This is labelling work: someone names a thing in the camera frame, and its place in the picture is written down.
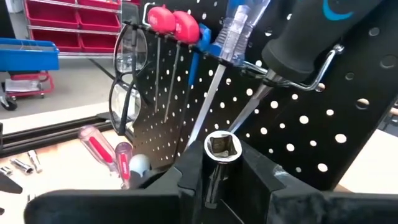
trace black tool handle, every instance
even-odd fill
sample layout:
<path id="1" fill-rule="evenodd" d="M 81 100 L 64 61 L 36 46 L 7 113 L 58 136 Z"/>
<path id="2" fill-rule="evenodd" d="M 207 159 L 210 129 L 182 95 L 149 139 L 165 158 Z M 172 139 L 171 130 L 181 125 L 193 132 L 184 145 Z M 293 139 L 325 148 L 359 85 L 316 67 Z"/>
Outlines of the black tool handle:
<path id="1" fill-rule="evenodd" d="M 297 0 L 279 38 L 262 51 L 267 66 L 278 75 L 301 82 L 314 71 L 314 61 L 332 47 L 382 0 Z"/>

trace red storage bin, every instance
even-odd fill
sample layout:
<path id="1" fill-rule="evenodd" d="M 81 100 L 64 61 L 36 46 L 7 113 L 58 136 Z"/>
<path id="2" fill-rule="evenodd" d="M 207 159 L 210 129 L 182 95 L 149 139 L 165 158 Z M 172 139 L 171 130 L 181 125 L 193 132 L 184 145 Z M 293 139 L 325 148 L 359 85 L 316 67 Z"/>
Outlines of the red storage bin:
<path id="1" fill-rule="evenodd" d="M 77 19 L 83 30 L 119 32 L 120 22 L 115 13 L 87 9 L 78 11 Z"/>
<path id="2" fill-rule="evenodd" d="M 120 0 L 78 0 L 78 3 L 85 6 L 120 10 Z"/>
<path id="3" fill-rule="evenodd" d="M 80 44 L 83 52 L 113 53 L 117 38 L 115 35 L 80 34 Z"/>
<path id="4" fill-rule="evenodd" d="M 49 40 L 53 42 L 61 52 L 81 52 L 77 33 L 31 30 L 30 34 L 34 40 Z"/>
<path id="5" fill-rule="evenodd" d="M 67 6 L 26 1 L 26 16 L 33 26 L 77 29 L 75 9 Z"/>
<path id="6" fill-rule="evenodd" d="M 53 0 L 53 1 L 60 1 L 60 2 L 71 3 L 71 4 L 75 3 L 75 0 Z"/>

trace tool holder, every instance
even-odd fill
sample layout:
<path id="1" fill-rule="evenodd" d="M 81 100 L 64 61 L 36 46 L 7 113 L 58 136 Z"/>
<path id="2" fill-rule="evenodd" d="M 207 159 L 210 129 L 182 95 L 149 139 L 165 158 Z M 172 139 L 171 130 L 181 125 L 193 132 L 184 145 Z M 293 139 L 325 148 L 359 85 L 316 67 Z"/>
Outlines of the tool holder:
<path id="1" fill-rule="evenodd" d="M 271 1 L 250 36 L 246 61 L 267 69 L 261 61 L 261 50 L 267 41 L 282 32 L 289 21 L 294 2 Z M 204 23 L 212 30 L 213 39 L 221 30 L 226 3 L 204 0 L 155 1 L 156 5 L 165 4 L 171 10 L 190 12 L 197 22 Z M 274 88 L 235 134 L 298 179 L 320 190 L 333 189 L 398 94 L 398 46 L 394 44 L 398 39 L 396 10 L 397 1 L 382 2 L 338 42 L 345 50 L 335 57 L 315 90 Z M 142 94 L 152 100 L 155 93 L 157 36 L 150 29 L 144 30 L 147 31 L 148 61 L 151 65 L 146 67 L 138 81 L 145 90 Z M 160 52 L 159 110 L 155 113 L 153 106 L 141 108 L 132 133 L 136 151 L 147 154 L 154 167 L 173 161 L 177 141 L 180 141 L 178 154 L 181 155 L 216 67 L 224 63 L 203 54 L 190 92 L 183 134 L 179 136 L 179 115 L 195 48 L 181 43 L 169 119 L 164 123 L 176 41 L 171 36 L 159 36 L 165 40 L 162 41 Z M 319 56 L 317 71 L 325 62 L 327 53 Z M 212 131 L 230 126 L 259 86 L 259 80 L 253 74 L 246 72 L 245 75 L 242 68 L 227 64 L 198 140 L 204 140 Z"/>

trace blue tray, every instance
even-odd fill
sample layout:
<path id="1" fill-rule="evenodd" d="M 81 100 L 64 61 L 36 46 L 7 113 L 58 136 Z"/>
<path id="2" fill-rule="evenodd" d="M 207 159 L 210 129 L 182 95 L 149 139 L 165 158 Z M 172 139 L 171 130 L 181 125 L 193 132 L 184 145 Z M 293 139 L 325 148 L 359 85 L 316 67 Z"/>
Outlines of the blue tray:
<path id="1" fill-rule="evenodd" d="M 59 70 L 59 52 L 50 41 L 0 38 L 0 70 Z"/>

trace workbench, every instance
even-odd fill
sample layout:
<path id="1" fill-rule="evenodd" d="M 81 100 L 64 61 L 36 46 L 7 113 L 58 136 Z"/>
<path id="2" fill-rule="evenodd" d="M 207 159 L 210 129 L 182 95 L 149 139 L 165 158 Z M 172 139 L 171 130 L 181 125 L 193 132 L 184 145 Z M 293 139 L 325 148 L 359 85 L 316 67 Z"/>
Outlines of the workbench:
<path id="1" fill-rule="evenodd" d="M 107 103 L 103 103 L 0 122 L 4 123 L 4 132 L 11 133 L 65 122 L 68 119 L 93 116 L 106 110 Z M 114 131 L 106 131 L 103 134 L 113 147 L 121 141 L 127 141 Z M 336 190 L 398 194 L 398 181 L 391 178 L 398 175 L 396 145 L 397 137 L 376 130 L 340 180 Z M 11 178 L 24 188 L 20 195 L 0 192 L 0 207 L 6 210 L 4 215 L 0 216 L 0 223 L 23 224 L 23 211 L 29 194 L 38 196 L 60 189 L 120 189 L 121 180 L 111 177 L 108 168 L 99 164 L 78 139 L 38 149 L 36 152 L 43 167 L 39 174 L 34 172 L 25 175 L 10 165 L 9 160 L 12 157 L 29 163 L 26 153 L 0 159 L 0 166 L 12 168 L 14 173 Z"/>

